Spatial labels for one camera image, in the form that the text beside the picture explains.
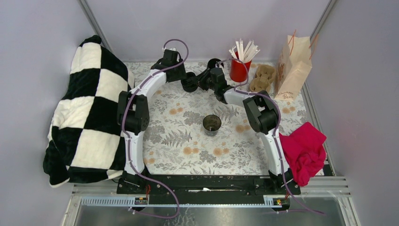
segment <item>red container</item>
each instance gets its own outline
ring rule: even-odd
[[[245,63],[245,67],[248,69],[251,67],[251,62],[249,61]],[[231,69],[230,69],[230,78],[231,80],[235,82],[243,82],[247,79],[247,71],[245,70],[245,67],[242,63],[236,60],[231,60]]]

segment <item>gray floor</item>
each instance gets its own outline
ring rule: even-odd
[[[123,207],[81,206],[77,217],[78,226],[339,226],[345,225],[339,204],[333,198],[307,198],[305,203],[310,208],[323,211],[326,217],[312,213],[292,212],[275,214],[265,208],[182,208],[180,216],[163,220],[153,217],[132,215]],[[291,204],[291,210],[299,209],[297,203]],[[160,215],[171,215],[174,209],[147,208],[144,211]]]

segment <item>pink cloth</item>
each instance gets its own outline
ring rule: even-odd
[[[326,139],[309,122],[289,136],[280,134],[284,155],[299,186],[307,185],[310,178],[323,168],[326,159],[323,143]]]

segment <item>crumpled cloth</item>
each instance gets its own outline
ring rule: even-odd
[[[284,155],[299,186],[306,186],[310,178],[323,168],[326,159],[323,143],[326,139],[309,122],[289,136],[280,134]]]

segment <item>white wall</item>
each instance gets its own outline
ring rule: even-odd
[[[75,50],[94,32],[75,0],[2,0],[0,31],[0,225],[56,226],[72,185],[49,186],[47,134]]]
[[[254,39],[257,59],[277,59],[284,38],[313,32],[329,0],[87,0],[122,61],[157,60],[168,39],[184,40],[189,60],[229,56],[235,40]],[[185,48],[177,45],[182,53]]]
[[[399,225],[398,12],[398,0],[339,1],[308,77],[363,226]]]

